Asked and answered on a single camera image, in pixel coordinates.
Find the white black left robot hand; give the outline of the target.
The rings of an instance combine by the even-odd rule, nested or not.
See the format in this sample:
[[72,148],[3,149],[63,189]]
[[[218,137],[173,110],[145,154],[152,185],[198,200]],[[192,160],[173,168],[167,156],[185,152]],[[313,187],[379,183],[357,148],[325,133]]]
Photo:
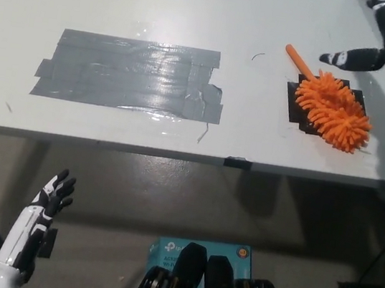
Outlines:
[[38,191],[22,209],[0,248],[0,264],[18,274],[18,286],[30,280],[54,217],[73,202],[76,179],[69,177],[69,173],[64,169]]

